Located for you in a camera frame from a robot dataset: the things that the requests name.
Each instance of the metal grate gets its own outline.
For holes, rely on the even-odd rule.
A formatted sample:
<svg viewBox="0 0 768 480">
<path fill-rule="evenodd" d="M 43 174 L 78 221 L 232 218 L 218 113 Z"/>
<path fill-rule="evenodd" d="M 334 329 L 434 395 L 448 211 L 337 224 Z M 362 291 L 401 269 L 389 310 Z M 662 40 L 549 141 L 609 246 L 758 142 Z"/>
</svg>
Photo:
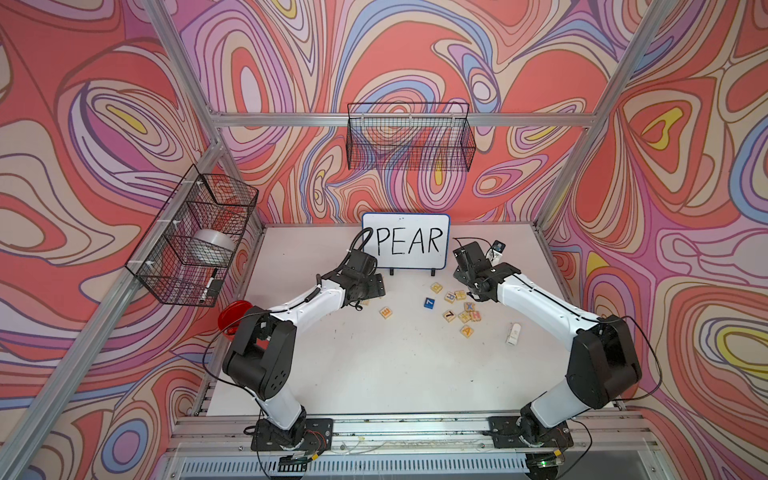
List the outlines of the metal grate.
<svg viewBox="0 0 768 480">
<path fill-rule="evenodd" d="M 472 165 L 467 103 L 352 103 L 347 109 L 350 170 L 469 171 Z"/>
<path fill-rule="evenodd" d="M 278 472 L 277 458 L 261 458 L 270 477 L 295 476 L 295 472 Z M 483 474 L 527 473 L 525 453 L 427 454 L 427 455 L 328 455 L 307 466 L 304 475 L 418 475 L 418 474 Z M 181 478 L 252 478 L 263 475 L 255 455 L 242 457 L 188 458 Z"/>
<path fill-rule="evenodd" d="M 258 193 L 227 175 L 198 173 L 152 251 L 141 261 L 129 260 L 126 266 L 162 303 L 214 306 L 235 251 L 194 235 L 202 229 L 216 230 L 226 234 L 237 249 Z"/>
</svg>

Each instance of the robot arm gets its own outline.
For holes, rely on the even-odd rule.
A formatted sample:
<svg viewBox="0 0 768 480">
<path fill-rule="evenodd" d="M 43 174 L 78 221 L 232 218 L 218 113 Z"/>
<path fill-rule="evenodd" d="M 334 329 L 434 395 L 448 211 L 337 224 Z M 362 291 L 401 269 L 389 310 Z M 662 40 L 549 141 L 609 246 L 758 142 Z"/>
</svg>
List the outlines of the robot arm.
<svg viewBox="0 0 768 480">
<path fill-rule="evenodd" d="M 496 242 L 492 250 L 500 253 L 503 248 Z M 453 276 L 477 301 L 493 300 L 519 310 L 571 352 L 565 378 L 521 409 L 524 442 L 540 443 L 565 420 L 599 409 L 640 381 L 640 363 L 621 318 L 600 318 L 551 295 L 508 263 L 493 265 L 477 242 L 453 253 L 458 263 Z"/>
<path fill-rule="evenodd" d="M 258 306 L 248 310 L 224 357 L 223 372 L 253 395 L 271 424 L 272 440 L 287 449 L 299 445 L 306 432 L 306 411 L 285 385 L 296 335 L 344 306 L 361 310 L 361 300 L 385 294 L 376 258 L 362 251 L 372 233 L 371 228 L 361 230 L 344 260 L 318 275 L 312 289 L 268 310 Z M 360 238 L 362 245 L 355 248 Z M 264 349 L 257 340 L 269 340 L 269 345 Z"/>
</svg>

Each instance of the colorful wall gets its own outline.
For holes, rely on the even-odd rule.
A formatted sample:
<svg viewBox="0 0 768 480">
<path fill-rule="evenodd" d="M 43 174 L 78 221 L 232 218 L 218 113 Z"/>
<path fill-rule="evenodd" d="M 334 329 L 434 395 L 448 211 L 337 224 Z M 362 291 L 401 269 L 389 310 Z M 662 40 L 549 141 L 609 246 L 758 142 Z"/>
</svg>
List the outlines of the colorful wall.
<svg viewBox="0 0 768 480">
<path fill-rule="evenodd" d="M 138 3 L 0 0 L 0 442 L 206 147 Z M 25 478 L 146 478 L 216 315 L 140 291 Z"/>
<path fill-rule="evenodd" d="M 591 112 L 645 2 L 166 1 L 215 110 L 447 101 Z M 638 318 L 639 402 L 685 478 L 766 478 L 768 7 L 680 0 L 546 223 L 574 298 Z M 467 173 L 349 172 L 344 128 L 223 135 L 269 222 L 533 220 L 580 131 L 479 127 Z M 206 147 L 141 0 L 0 0 L 0 441 Z M 247 261 L 238 253 L 231 298 Z M 142 291 L 29 478 L 147 478 L 218 308 Z M 639 340 L 649 389 L 655 373 Z"/>
<path fill-rule="evenodd" d="M 765 2 L 681 2 L 547 224 L 573 297 L 654 344 L 632 408 L 683 478 L 768 478 L 766 76 Z"/>
<path fill-rule="evenodd" d="M 646 8 L 628 0 L 196 0 L 173 12 L 215 111 L 464 99 L 476 112 L 591 112 Z M 322 223 L 359 222 L 372 210 L 533 220 L 579 133 L 479 127 L 469 173 L 407 174 L 349 171 L 345 128 L 233 127 L 223 135 L 261 189 L 265 221 Z"/>
</svg>

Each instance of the wire basket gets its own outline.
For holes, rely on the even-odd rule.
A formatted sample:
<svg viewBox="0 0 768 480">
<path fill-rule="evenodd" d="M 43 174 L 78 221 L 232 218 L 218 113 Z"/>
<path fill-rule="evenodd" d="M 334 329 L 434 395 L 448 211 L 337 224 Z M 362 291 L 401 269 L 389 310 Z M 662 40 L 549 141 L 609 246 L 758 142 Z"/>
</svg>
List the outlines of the wire basket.
<svg viewBox="0 0 768 480">
<path fill-rule="evenodd" d="M 350 170 L 469 171 L 475 137 L 465 102 L 347 104 Z"/>
<path fill-rule="evenodd" d="M 137 269 L 128 269 L 161 303 L 214 306 L 258 194 L 227 175 L 198 173 L 157 244 Z M 206 229 L 229 237 L 234 248 L 196 238 Z"/>
</svg>

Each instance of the red bowl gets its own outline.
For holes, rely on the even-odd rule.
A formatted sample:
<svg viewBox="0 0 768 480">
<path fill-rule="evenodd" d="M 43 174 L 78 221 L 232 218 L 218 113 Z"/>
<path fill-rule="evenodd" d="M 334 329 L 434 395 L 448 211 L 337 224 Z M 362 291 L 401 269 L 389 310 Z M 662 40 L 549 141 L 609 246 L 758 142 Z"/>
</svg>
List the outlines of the red bowl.
<svg viewBox="0 0 768 480">
<path fill-rule="evenodd" d="M 227 308 L 222 310 L 219 314 L 219 330 L 221 330 L 224 336 L 230 341 L 237 332 L 237 327 L 240 326 L 240 322 L 237 320 L 243 318 L 245 312 L 251 307 L 253 307 L 251 302 L 247 302 L 246 300 L 236 300 L 230 303 Z"/>
</svg>

